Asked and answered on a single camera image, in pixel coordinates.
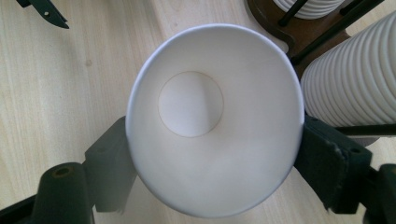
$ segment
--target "light wood grain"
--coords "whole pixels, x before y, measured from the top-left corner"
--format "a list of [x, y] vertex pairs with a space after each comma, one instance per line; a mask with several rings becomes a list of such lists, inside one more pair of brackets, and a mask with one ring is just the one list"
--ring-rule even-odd
[[[35, 194], [50, 167], [84, 160], [84, 151], [121, 116], [143, 62], [164, 40], [198, 25], [227, 22], [269, 36], [243, 0], [54, 0], [70, 30], [32, 8], [0, 1], [0, 209]], [[386, 0], [348, 31], [355, 34], [396, 9]], [[396, 140], [369, 148], [373, 166], [396, 162]], [[338, 216], [323, 208], [293, 170], [265, 202], [244, 214], [201, 219], [154, 198], [137, 179], [126, 213], [96, 223], [361, 223], [363, 208]]]

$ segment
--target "black metal stand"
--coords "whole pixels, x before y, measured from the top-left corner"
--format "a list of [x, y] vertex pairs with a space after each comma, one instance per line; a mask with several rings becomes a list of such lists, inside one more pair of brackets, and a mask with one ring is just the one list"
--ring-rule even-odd
[[289, 9], [285, 16], [280, 19], [278, 24], [280, 26], [287, 26], [291, 18], [302, 8], [308, 0], [297, 0], [294, 5]]
[[[303, 1], [305, 0], [299, 0], [296, 2], [296, 4], [302, 2], [302, 4], [299, 6], [302, 7], [304, 5]], [[322, 46], [323, 43], [329, 41], [331, 38], [339, 34], [341, 31], [345, 30], [349, 25], [357, 21], [359, 18], [361, 18], [367, 12], [371, 11], [374, 7], [378, 6], [383, 1], [384, 0], [355, 0], [345, 8], [341, 9], [342, 15], [344, 15], [343, 19], [337, 22], [334, 26], [330, 27], [325, 33], [320, 35], [311, 44], [306, 46], [305, 49], [301, 50], [297, 55], [293, 56], [290, 59], [291, 63], [293, 65], [300, 63], [301, 60], [305, 58], [308, 54], [310, 54], [312, 51]]]
[[[0, 223], [93, 223], [98, 212], [120, 211], [136, 178], [119, 119], [85, 153], [80, 164], [69, 162], [41, 177], [36, 196], [0, 211]], [[337, 214], [367, 208], [365, 221], [395, 223], [396, 165], [379, 171], [370, 167], [372, 153], [322, 121], [305, 117], [303, 140], [294, 166], [322, 200]]]

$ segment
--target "black holder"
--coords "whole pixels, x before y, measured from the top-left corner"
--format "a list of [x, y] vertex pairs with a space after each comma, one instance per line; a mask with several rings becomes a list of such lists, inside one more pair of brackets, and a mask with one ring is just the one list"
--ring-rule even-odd
[[[36, 196], [0, 211], [2, 224], [93, 223], [97, 212], [123, 210], [136, 170], [129, 153], [125, 118], [119, 119], [85, 153], [41, 177]], [[396, 165], [370, 167], [372, 153], [333, 127], [306, 116], [294, 166], [336, 214], [367, 208], [364, 223], [396, 223]]]
[[[321, 54], [350, 38], [346, 28], [384, 0], [346, 0], [339, 8], [316, 20], [301, 20], [294, 15], [307, 2], [296, 0], [288, 12], [273, 0], [247, 0], [257, 22], [271, 35], [285, 41], [290, 62], [298, 78], [305, 68]], [[396, 123], [337, 128], [343, 134], [356, 137], [396, 136]]]

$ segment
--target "black bracket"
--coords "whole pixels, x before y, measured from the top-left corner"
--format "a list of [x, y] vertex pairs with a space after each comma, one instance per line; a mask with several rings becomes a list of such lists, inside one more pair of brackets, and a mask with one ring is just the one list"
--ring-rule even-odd
[[29, 7], [32, 5], [47, 22], [64, 29], [69, 29], [69, 26], [66, 24], [67, 20], [50, 0], [17, 0], [17, 2], [21, 7]]
[[[85, 153], [86, 160], [49, 169], [36, 196], [0, 211], [0, 223], [93, 223], [98, 212], [121, 211], [137, 176], [129, 154], [125, 118]], [[336, 214], [367, 209], [364, 223], [396, 223], [396, 165], [370, 166], [372, 153], [324, 122], [306, 116], [294, 166]]]

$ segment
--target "white paper cup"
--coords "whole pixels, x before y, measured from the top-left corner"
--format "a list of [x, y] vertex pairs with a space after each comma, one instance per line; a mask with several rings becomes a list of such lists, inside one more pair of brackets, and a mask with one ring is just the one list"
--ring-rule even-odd
[[261, 203], [288, 175], [304, 104], [286, 55], [230, 24], [191, 28], [163, 43], [134, 84], [126, 131], [148, 189], [196, 217]]
[[395, 51], [393, 12], [309, 64], [306, 112], [335, 127], [396, 123]]

